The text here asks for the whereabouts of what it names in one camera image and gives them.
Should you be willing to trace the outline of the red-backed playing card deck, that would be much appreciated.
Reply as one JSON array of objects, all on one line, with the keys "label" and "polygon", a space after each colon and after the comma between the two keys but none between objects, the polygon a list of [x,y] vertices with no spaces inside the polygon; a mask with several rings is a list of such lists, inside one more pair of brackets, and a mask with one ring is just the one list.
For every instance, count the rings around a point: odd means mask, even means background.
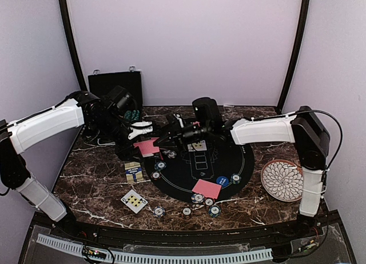
[{"label": "red-backed playing card deck", "polygon": [[141,155],[145,157],[151,157],[156,153],[160,152],[160,148],[158,146],[154,146],[153,143],[157,140],[157,138],[151,138],[145,141],[136,142],[133,144],[134,147],[139,148]]}]

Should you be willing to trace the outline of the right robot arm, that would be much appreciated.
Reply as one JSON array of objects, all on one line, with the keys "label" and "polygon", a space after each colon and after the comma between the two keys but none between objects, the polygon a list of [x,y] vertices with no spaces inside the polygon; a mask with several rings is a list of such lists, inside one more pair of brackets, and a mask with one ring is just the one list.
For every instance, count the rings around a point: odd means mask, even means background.
[{"label": "right robot arm", "polygon": [[195,122],[182,125],[175,115],[168,117],[164,132],[154,142],[163,149],[181,150],[207,138],[231,141],[236,145],[262,142],[292,143],[303,170],[303,194],[299,213],[302,217],[292,224],[292,233],[305,237],[314,228],[323,188],[334,159],[329,158],[330,134],[318,118],[319,114],[335,119],[321,110],[302,106],[287,114],[261,118],[241,118],[224,121],[213,99],[198,99],[192,104]]}]

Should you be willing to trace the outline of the orange 100 chip stack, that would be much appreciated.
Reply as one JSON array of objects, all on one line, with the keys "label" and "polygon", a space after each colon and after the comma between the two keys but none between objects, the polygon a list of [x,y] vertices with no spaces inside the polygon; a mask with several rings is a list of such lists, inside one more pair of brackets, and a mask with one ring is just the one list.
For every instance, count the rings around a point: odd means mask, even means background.
[{"label": "orange 100 chip stack", "polygon": [[190,216],[192,214],[191,208],[189,208],[189,207],[183,208],[182,214],[185,215],[185,216]]}]

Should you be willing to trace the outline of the blue small blind button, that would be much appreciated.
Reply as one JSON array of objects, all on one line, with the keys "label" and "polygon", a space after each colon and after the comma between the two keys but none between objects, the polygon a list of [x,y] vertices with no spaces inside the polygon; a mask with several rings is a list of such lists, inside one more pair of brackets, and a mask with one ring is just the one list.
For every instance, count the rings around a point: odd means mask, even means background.
[{"label": "blue small blind button", "polygon": [[221,185],[222,188],[227,187],[229,185],[229,179],[225,176],[219,176],[216,179],[216,184]]}]

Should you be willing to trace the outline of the green-blue 50 chip stack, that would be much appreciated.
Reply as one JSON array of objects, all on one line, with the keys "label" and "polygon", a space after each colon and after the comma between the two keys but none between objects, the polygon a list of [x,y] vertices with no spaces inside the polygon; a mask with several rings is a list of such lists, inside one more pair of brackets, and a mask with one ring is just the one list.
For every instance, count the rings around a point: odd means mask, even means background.
[{"label": "green-blue 50 chip stack", "polygon": [[219,217],[221,215],[221,208],[217,205],[213,205],[209,208],[208,214],[212,218]]}]

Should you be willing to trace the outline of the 10 chips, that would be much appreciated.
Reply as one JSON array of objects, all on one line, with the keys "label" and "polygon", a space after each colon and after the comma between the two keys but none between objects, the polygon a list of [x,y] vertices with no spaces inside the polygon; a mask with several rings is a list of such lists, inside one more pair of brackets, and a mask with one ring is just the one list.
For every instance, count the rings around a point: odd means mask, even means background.
[{"label": "10 chips", "polygon": [[205,197],[202,194],[194,193],[191,196],[191,200],[194,204],[203,204],[205,201]]},{"label": "10 chips", "polygon": [[169,158],[169,159],[175,159],[177,156],[177,153],[173,150],[164,150],[163,153]]}]

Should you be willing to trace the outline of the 100 chips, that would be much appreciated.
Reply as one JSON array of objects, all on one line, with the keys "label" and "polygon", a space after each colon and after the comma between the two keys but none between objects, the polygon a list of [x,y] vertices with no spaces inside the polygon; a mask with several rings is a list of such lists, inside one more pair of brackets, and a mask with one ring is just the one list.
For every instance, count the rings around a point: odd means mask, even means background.
[{"label": "100 chips", "polygon": [[151,178],[156,181],[161,178],[161,173],[159,171],[155,171],[151,173]]},{"label": "100 chips", "polygon": [[205,200],[204,200],[204,204],[205,204],[206,206],[209,206],[209,207],[213,206],[213,205],[214,205],[214,203],[215,203],[215,200],[214,200],[214,199],[212,199],[212,198],[205,198]]}]

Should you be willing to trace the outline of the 50 chips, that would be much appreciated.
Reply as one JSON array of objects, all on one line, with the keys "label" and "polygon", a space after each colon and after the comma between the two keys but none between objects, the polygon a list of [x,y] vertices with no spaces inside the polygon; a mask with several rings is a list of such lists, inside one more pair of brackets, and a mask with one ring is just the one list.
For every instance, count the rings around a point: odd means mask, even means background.
[{"label": "50 chips", "polygon": [[155,170],[161,171],[167,167],[166,162],[164,161],[157,161],[154,165]]},{"label": "50 chips", "polygon": [[241,182],[241,175],[239,175],[239,174],[232,174],[231,175],[231,182],[234,185],[238,185]]}]

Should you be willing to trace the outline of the red card deck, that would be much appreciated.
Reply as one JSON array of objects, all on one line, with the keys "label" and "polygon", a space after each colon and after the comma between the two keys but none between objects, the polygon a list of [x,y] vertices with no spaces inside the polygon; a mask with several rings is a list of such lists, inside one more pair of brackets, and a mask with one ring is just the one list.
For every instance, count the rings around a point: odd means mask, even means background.
[{"label": "red card deck", "polygon": [[127,183],[138,183],[144,180],[142,167],[139,162],[127,162],[124,164]]}]

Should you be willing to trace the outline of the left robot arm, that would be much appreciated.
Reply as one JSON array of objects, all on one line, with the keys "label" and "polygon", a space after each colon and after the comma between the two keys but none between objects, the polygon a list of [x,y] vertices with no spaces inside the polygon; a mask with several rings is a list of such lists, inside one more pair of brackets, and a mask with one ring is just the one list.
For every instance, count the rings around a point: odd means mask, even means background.
[{"label": "left robot arm", "polygon": [[21,154],[43,140],[83,125],[107,135],[123,153],[131,153],[133,141],[152,130],[150,123],[130,123],[121,117],[132,100],[132,95],[120,86],[103,98],[88,91],[76,91],[61,103],[26,118],[10,123],[2,120],[2,184],[19,192],[50,219],[59,222],[58,229],[67,238],[77,238],[81,227],[70,218],[71,211],[28,171]]}]

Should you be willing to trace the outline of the blue chip stack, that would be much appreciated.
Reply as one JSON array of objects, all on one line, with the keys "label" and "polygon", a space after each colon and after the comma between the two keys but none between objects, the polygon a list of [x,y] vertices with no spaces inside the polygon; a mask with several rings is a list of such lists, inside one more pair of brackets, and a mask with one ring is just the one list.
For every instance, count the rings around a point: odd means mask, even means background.
[{"label": "blue chip stack", "polygon": [[157,218],[161,218],[165,215],[165,209],[161,206],[156,206],[153,209],[153,215]]}]

